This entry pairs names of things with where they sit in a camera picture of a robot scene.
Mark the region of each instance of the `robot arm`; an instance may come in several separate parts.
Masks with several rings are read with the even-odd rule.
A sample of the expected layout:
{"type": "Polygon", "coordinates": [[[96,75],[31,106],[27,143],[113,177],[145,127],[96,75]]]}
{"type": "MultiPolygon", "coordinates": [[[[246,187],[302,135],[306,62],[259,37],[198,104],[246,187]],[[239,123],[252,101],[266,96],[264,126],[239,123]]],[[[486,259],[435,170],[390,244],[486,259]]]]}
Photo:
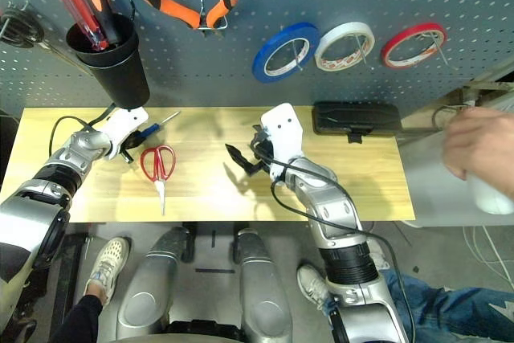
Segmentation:
{"type": "Polygon", "coordinates": [[[73,133],[36,173],[0,205],[0,333],[33,270],[51,263],[64,236],[71,200],[102,157],[148,120],[143,108],[118,109],[99,130],[73,133]]]}
{"type": "MultiPolygon", "coordinates": [[[[294,109],[290,104],[281,104],[263,114],[261,124],[251,145],[258,151],[261,169],[269,170],[272,181],[284,182],[313,216],[309,226],[325,262],[328,289],[337,305],[330,313],[336,343],[407,343],[386,282],[369,256],[367,237],[351,231],[362,230],[356,207],[343,189],[329,183],[337,182],[334,172],[304,157],[302,128],[294,109]],[[316,218],[345,229],[320,223],[316,218]]],[[[230,145],[227,149],[239,165],[246,165],[237,149],[230,145]]]]}

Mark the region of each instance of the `pliers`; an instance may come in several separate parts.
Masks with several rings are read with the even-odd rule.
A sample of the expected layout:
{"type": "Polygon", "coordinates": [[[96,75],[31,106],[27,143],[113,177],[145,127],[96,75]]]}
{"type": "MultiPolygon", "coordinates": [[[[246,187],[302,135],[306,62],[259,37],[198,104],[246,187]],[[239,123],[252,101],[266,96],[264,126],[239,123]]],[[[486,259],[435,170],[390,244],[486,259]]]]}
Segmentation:
{"type": "Polygon", "coordinates": [[[205,15],[203,8],[201,12],[197,12],[174,0],[145,1],[160,12],[181,19],[189,28],[194,30],[222,30],[226,28],[226,23],[222,25],[221,21],[238,2],[238,0],[219,0],[205,15]]]}

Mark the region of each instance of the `white tape roll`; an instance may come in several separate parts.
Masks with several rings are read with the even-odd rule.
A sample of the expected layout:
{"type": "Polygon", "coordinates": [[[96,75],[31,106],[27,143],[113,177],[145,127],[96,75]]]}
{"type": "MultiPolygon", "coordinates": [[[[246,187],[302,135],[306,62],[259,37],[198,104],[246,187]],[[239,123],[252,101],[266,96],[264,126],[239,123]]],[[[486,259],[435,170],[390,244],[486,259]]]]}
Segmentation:
{"type": "Polygon", "coordinates": [[[361,62],[362,55],[357,41],[355,42],[357,49],[351,55],[334,60],[323,58],[323,54],[334,42],[352,35],[357,36],[358,38],[360,38],[360,35],[365,37],[365,41],[361,44],[364,56],[367,56],[371,50],[373,50],[373,46],[375,45],[375,37],[373,36],[373,32],[371,32],[371,29],[366,23],[351,22],[341,24],[340,26],[331,29],[321,38],[320,44],[316,50],[316,53],[314,54],[317,67],[323,71],[340,71],[361,62]]]}

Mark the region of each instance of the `black pants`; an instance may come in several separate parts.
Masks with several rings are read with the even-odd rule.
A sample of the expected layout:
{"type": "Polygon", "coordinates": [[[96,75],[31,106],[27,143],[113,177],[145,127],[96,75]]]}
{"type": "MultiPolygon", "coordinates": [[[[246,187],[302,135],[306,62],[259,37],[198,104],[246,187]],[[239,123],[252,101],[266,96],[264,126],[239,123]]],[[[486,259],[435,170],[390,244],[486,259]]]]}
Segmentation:
{"type": "Polygon", "coordinates": [[[68,313],[50,343],[96,343],[100,312],[100,299],[93,295],[84,296],[68,313]]]}

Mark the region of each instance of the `red tape roll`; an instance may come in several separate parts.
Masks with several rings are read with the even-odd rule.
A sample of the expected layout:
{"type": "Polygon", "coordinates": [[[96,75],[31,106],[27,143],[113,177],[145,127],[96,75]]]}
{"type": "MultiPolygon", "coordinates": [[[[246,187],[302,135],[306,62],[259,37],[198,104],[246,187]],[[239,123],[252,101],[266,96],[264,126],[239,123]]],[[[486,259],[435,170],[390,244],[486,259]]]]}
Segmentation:
{"type": "Polygon", "coordinates": [[[447,33],[445,32],[443,26],[438,23],[423,23],[418,24],[417,26],[407,28],[406,30],[400,32],[398,35],[395,35],[389,42],[385,44],[385,46],[381,50],[381,57],[384,61],[384,64],[387,67],[391,68],[406,68],[412,67],[421,61],[429,58],[433,54],[435,54],[438,49],[437,46],[442,47],[443,44],[447,41],[447,33]],[[416,35],[421,34],[430,34],[434,37],[437,45],[432,43],[429,47],[427,47],[421,53],[403,60],[391,60],[390,53],[393,51],[398,45],[405,42],[407,39],[413,38],[416,35]]]}

